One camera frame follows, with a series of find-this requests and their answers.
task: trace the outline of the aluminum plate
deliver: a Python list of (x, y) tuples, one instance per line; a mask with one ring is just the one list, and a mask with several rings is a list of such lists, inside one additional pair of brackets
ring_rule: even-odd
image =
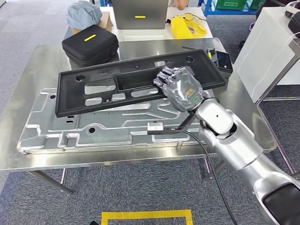
[[(183, 133), (147, 135), (148, 122), (159, 121), (166, 127), (177, 127), (188, 116), (186, 112), (175, 110), (167, 99), (57, 118), (54, 114), (56, 94), (55, 88), (40, 92), (17, 144), (18, 151), (63, 153), (197, 144)], [(189, 131), (197, 133), (198, 127), (199, 123), (195, 120)]]

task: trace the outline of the plastic wrap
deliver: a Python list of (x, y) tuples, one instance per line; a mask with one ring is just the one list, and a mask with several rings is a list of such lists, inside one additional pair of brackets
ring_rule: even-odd
[(191, 68), (164, 67), (154, 84), (161, 88), (177, 110), (191, 111), (207, 97)]

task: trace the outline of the laptop lid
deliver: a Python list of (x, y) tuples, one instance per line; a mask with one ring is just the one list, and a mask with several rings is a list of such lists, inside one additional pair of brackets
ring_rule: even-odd
[(168, 0), (112, 0), (119, 30), (164, 29)]

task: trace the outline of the robotic arm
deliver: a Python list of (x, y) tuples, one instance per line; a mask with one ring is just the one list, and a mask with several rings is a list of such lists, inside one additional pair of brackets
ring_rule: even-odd
[[(188, 67), (165, 67), (154, 83), (162, 89), (176, 109), (188, 111), (190, 117), (199, 119), (200, 136), (239, 173), (256, 196), (268, 223), (300, 225), (300, 182), (263, 154), (254, 134), (234, 112), (208, 98), (192, 71)], [(152, 131), (148, 128), (148, 134), (170, 134), (183, 129)]]

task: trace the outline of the blue cloth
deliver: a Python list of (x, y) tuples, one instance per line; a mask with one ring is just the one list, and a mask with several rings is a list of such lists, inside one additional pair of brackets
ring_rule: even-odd
[(67, 21), (71, 28), (84, 30), (98, 24), (103, 16), (99, 8), (87, 1), (78, 1), (68, 8)]

